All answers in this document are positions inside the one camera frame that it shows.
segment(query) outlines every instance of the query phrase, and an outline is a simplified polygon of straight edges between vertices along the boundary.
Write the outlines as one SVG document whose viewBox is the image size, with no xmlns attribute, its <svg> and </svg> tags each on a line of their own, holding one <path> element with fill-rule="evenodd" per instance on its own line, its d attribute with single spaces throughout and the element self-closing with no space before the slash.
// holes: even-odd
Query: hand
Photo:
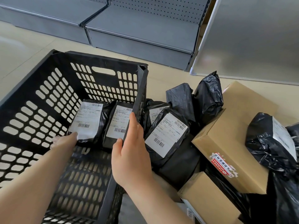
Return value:
<svg viewBox="0 0 299 224">
<path fill-rule="evenodd" d="M 68 136 L 56 136 L 53 138 L 53 144 L 51 144 L 50 149 L 54 149 L 56 147 L 60 148 L 74 148 L 77 143 L 77 132 L 74 132 Z"/>
<path fill-rule="evenodd" d="M 125 142 L 118 139 L 112 150 L 112 173 L 115 181 L 126 191 L 153 181 L 150 155 L 145 148 L 143 128 L 130 114 Z"/>
</svg>

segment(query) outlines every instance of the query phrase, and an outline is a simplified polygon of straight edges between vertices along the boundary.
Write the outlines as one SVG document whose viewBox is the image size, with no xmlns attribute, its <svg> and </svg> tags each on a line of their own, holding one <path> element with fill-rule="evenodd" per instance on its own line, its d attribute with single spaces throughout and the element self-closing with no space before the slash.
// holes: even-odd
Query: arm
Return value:
<svg viewBox="0 0 299 224">
<path fill-rule="evenodd" d="M 76 142 L 77 133 L 60 137 L 34 165 L 0 189 L 1 223 L 42 222 Z"/>
<path fill-rule="evenodd" d="M 112 150 L 114 179 L 131 197 L 148 224 L 191 224 L 192 221 L 163 191 L 152 176 L 143 129 L 130 115 L 127 137 L 118 139 Z"/>
</svg>

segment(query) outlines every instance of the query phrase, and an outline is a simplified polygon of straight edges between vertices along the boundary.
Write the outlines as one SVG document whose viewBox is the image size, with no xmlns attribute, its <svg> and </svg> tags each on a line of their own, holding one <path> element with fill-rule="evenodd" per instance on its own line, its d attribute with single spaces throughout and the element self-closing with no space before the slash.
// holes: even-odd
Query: brown cardboard box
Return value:
<svg viewBox="0 0 299 224">
<path fill-rule="evenodd" d="M 278 106 L 238 82 L 223 93 L 224 106 L 192 143 L 241 193 L 266 194 L 268 170 L 245 147 L 247 127 L 258 112 L 274 115 Z"/>
<path fill-rule="evenodd" d="M 241 214 L 204 172 L 194 174 L 178 194 L 202 224 L 235 224 Z"/>
</svg>

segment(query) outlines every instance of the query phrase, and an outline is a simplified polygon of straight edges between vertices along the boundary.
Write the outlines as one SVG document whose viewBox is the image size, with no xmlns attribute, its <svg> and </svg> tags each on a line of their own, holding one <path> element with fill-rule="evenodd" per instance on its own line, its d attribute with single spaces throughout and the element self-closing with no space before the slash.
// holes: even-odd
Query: basket rectangular holes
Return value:
<svg viewBox="0 0 299 224">
<path fill-rule="evenodd" d="M 147 75 L 147 64 L 51 51 L 0 102 L 0 188 L 66 134 L 83 99 L 134 102 L 140 119 Z M 75 147 L 43 223 L 114 223 L 121 194 L 111 155 Z"/>
</svg>

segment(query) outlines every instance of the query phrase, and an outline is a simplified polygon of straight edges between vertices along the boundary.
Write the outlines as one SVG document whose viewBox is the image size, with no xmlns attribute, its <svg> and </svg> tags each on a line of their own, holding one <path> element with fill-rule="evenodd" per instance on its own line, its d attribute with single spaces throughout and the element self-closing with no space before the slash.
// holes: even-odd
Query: tiled floor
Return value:
<svg viewBox="0 0 299 224">
<path fill-rule="evenodd" d="M 2 99 L 52 49 L 78 51 L 149 64 L 147 97 L 166 100 L 165 91 L 183 82 L 195 89 L 202 76 L 164 65 L 140 60 L 115 52 L 93 48 L 21 28 L 0 21 L 0 99 Z M 221 79 L 224 89 L 234 80 Z M 299 121 L 299 86 L 239 80 L 266 98 L 280 105 L 277 118 L 284 125 Z"/>
</svg>

